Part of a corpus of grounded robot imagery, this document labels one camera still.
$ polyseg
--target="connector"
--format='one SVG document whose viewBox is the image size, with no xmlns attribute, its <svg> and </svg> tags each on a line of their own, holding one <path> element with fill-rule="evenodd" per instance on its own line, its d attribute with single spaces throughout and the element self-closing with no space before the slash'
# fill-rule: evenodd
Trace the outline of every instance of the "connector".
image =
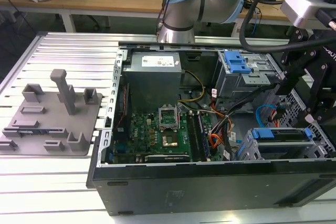
<svg viewBox="0 0 336 224">
<path fill-rule="evenodd" d="M 315 17 L 325 25 L 336 31 L 336 9 L 319 9 Z"/>
</svg>

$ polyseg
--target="motherboard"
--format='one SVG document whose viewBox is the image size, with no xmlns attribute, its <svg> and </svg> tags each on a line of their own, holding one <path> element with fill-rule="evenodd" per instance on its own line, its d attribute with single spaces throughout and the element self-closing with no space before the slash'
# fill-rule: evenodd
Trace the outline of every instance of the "motherboard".
<svg viewBox="0 0 336 224">
<path fill-rule="evenodd" d="M 176 162 L 220 161 L 216 151 L 210 152 L 211 116 L 177 113 L 172 108 L 165 113 L 133 113 L 129 140 L 117 143 L 110 159 L 114 163 L 169 162 L 172 158 Z"/>
</svg>

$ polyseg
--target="desk leg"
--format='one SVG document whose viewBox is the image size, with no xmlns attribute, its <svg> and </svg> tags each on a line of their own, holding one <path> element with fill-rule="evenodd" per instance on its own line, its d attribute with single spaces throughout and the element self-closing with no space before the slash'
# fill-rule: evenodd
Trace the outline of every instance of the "desk leg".
<svg viewBox="0 0 336 224">
<path fill-rule="evenodd" d="M 65 31 L 67 33 L 75 33 L 76 28 L 72 16 L 70 14 L 61 14 L 61 16 L 63 19 Z"/>
<path fill-rule="evenodd" d="M 105 17 L 105 28 L 111 28 L 110 17 Z"/>
<path fill-rule="evenodd" d="M 243 24 L 243 19 L 236 20 L 235 26 L 233 27 L 233 31 L 231 33 L 231 37 L 239 37 L 240 28 Z"/>
</svg>

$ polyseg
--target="vertical gray post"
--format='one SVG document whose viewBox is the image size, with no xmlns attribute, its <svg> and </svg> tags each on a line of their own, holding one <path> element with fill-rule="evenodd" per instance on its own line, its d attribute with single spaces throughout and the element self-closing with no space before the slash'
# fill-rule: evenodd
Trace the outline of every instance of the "vertical gray post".
<svg viewBox="0 0 336 224">
<path fill-rule="evenodd" d="M 65 80 L 65 76 L 67 76 L 67 72 L 64 69 L 54 69 L 51 72 L 50 79 L 54 81 L 59 90 L 59 94 L 62 97 L 65 108 L 68 111 L 69 115 L 73 115 L 75 113 L 76 107 L 74 100 L 71 98 L 71 94 L 68 88 L 67 81 Z"/>
</svg>

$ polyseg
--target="yellow wire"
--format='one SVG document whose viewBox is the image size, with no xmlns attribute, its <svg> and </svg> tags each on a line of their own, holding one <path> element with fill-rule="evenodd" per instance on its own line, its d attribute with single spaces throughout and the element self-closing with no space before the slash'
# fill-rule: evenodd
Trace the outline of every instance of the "yellow wire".
<svg viewBox="0 0 336 224">
<path fill-rule="evenodd" d="M 202 93 L 199 97 L 197 98 L 193 98 L 193 99 L 181 99 L 181 100 L 178 100 L 178 102 L 196 102 L 196 101 L 199 101 L 200 99 L 203 98 L 204 94 L 205 94 L 205 87 L 202 83 L 202 81 L 192 72 L 190 72 L 189 70 L 185 70 L 185 72 L 191 74 L 202 86 Z"/>
</svg>

